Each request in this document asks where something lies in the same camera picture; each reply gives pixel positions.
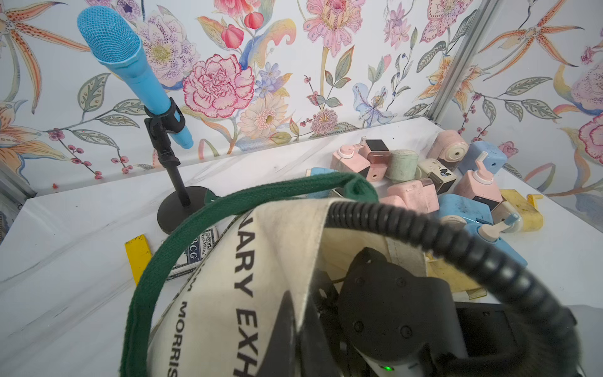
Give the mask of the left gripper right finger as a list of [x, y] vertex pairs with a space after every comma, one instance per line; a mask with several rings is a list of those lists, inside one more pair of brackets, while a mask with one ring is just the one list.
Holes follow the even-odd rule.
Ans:
[[301, 376], [340, 376], [314, 304], [307, 303], [299, 330]]

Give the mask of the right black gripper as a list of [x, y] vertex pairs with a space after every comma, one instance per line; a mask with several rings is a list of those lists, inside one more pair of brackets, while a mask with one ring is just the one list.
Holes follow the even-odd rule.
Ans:
[[312, 300], [338, 376], [442, 376], [468, 351], [447, 282], [364, 248], [345, 276], [322, 268]]

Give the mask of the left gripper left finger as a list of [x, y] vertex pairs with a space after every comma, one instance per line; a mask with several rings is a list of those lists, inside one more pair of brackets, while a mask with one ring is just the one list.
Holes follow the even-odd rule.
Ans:
[[292, 377], [296, 368], [297, 335], [295, 311], [290, 292], [281, 300], [276, 322], [258, 377]]

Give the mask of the cream green tote bag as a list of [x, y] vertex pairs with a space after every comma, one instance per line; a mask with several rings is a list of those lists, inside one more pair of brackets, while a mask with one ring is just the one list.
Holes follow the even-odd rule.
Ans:
[[[160, 319], [153, 315], [169, 271], [202, 231], [233, 223]], [[331, 173], [247, 188], [216, 199], [182, 223], [146, 267], [133, 294], [122, 376], [257, 376], [281, 300], [290, 292], [297, 335], [326, 228], [357, 250], [361, 234], [414, 237], [425, 215], [378, 202], [358, 174]]]

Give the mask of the blue round-front pencil sharpener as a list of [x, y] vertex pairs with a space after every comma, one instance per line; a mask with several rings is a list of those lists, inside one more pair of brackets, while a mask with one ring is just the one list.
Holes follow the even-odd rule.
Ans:
[[440, 208], [434, 216], [442, 224], [457, 228], [469, 224], [494, 224], [490, 208], [481, 202], [451, 193], [440, 196], [438, 202]]

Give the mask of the pink square pencil sharpener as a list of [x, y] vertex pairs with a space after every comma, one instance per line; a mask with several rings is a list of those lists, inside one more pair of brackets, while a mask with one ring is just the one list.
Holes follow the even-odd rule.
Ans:
[[436, 187], [429, 178], [392, 185], [379, 202], [419, 214], [431, 214], [440, 209]]

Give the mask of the blue lever pencil sharpener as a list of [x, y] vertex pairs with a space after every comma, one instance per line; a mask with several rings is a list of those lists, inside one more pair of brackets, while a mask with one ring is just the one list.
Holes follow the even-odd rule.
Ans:
[[522, 266], [527, 266], [526, 260], [515, 251], [505, 240], [501, 238], [501, 234], [510, 229], [520, 220], [520, 216], [517, 214], [509, 215], [504, 221], [498, 222], [494, 225], [482, 224], [482, 223], [470, 223], [464, 226], [464, 230], [469, 235], [477, 236], [481, 239], [503, 251], [508, 256], [512, 257], [515, 262], [518, 262]]

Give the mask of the cream pencil sharpener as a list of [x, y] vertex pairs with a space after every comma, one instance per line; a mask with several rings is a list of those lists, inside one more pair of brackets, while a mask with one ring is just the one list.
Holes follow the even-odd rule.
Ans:
[[457, 175], [436, 159], [425, 159], [417, 163], [416, 179], [428, 178], [433, 182], [438, 195], [447, 193], [457, 181]]

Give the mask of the pink lever pencil sharpener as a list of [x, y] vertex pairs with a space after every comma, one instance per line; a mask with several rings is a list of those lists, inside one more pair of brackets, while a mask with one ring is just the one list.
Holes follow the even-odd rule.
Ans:
[[463, 175], [453, 193], [486, 204], [493, 211], [503, 202], [503, 197], [494, 174], [484, 164], [487, 156], [487, 152], [482, 152], [476, 158], [476, 169], [468, 170]]

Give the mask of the small pink pencil sharpener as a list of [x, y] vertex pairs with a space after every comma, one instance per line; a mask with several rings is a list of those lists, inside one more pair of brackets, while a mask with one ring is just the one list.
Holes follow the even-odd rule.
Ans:
[[383, 180], [391, 160], [391, 151], [382, 139], [362, 137], [361, 145], [359, 154], [370, 163], [367, 180], [369, 182]]

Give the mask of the yellow crank pencil sharpener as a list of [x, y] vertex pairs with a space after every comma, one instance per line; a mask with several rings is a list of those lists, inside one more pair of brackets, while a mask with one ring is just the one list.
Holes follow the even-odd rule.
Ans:
[[535, 206], [535, 200], [541, 195], [528, 195], [524, 197], [515, 189], [501, 189], [503, 201], [492, 211], [494, 223], [507, 220], [512, 214], [519, 216], [505, 233], [536, 232], [544, 226], [544, 217]]

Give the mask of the pink round pencil sharpener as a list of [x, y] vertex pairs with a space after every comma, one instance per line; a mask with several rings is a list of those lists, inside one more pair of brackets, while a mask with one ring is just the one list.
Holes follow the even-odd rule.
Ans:
[[469, 145], [454, 130], [440, 132], [427, 153], [428, 159], [439, 160], [444, 165], [458, 165], [469, 150]]

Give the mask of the mint green pencil sharpener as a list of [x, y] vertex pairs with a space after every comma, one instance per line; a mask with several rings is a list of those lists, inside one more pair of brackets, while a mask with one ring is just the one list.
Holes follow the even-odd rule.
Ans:
[[386, 177], [394, 184], [409, 182], [416, 177], [419, 155], [410, 149], [397, 149], [390, 153]]

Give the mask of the large pink pencil sharpener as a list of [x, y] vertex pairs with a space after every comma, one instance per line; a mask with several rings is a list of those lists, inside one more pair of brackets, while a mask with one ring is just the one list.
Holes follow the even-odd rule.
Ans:
[[355, 173], [366, 178], [371, 163], [360, 154], [363, 144], [343, 145], [332, 154], [330, 168], [342, 173]]

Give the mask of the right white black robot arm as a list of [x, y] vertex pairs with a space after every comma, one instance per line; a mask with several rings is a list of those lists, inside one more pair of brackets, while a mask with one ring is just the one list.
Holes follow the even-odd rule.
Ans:
[[314, 301], [343, 376], [441, 376], [446, 361], [513, 356], [526, 344], [499, 304], [457, 303], [416, 249], [400, 262], [321, 248]]

